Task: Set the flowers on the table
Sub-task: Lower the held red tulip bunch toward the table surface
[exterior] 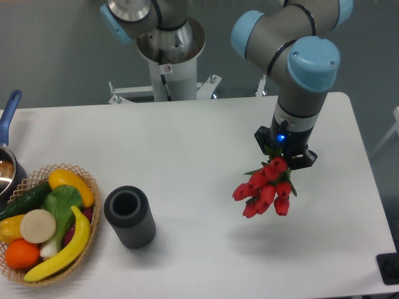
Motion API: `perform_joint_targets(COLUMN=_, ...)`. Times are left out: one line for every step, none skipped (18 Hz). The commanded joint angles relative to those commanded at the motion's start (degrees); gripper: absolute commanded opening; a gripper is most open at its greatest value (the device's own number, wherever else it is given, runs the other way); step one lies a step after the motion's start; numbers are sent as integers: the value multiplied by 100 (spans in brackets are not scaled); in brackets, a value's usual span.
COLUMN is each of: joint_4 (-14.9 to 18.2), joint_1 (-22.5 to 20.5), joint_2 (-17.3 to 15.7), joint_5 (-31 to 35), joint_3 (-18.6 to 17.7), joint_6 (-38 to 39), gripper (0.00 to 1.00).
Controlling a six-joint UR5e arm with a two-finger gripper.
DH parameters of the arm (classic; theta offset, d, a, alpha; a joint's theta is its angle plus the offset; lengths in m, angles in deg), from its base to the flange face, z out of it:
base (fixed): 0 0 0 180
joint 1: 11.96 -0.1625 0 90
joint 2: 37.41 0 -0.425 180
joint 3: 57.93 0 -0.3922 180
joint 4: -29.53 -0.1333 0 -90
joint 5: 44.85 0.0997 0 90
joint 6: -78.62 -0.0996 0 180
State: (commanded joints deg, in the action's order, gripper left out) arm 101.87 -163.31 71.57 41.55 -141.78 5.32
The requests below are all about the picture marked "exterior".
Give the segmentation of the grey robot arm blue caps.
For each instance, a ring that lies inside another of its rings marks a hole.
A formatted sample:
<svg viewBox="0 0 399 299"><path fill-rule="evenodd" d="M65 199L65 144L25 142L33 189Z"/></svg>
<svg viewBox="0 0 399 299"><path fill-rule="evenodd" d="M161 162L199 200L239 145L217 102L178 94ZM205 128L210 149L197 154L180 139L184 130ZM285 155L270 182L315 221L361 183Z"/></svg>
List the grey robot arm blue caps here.
<svg viewBox="0 0 399 299"><path fill-rule="evenodd" d="M340 64L339 50L323 35L352 10L352 1L284 1L272 16L244 13L232 29L233 49L281 89L272 123L257 130L256 140L264 154L281 150L293 170L317 159L308 140ZM100 14L121 43L137 43L156 101L199 99L197 58L205 36L185 1L105 1Z"/></svg>

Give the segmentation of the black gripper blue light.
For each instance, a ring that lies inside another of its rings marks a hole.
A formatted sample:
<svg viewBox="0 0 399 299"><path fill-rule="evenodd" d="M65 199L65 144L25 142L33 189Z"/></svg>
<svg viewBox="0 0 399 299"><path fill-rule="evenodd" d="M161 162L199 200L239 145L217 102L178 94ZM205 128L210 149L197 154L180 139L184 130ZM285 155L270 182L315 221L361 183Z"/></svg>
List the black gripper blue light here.
<svg viewBox="0 0 399 299"><path fill-rule="evenodd" d="M264 155L268 155L267 148L271 148L271 158L278 155L291 157L288 162L289 168L297 170L311 167L318 158L307 145L311 133L311 128L305 131L292 131L287 120L278 123L273 117L271 127L260 126L254 137Z"/></svg>

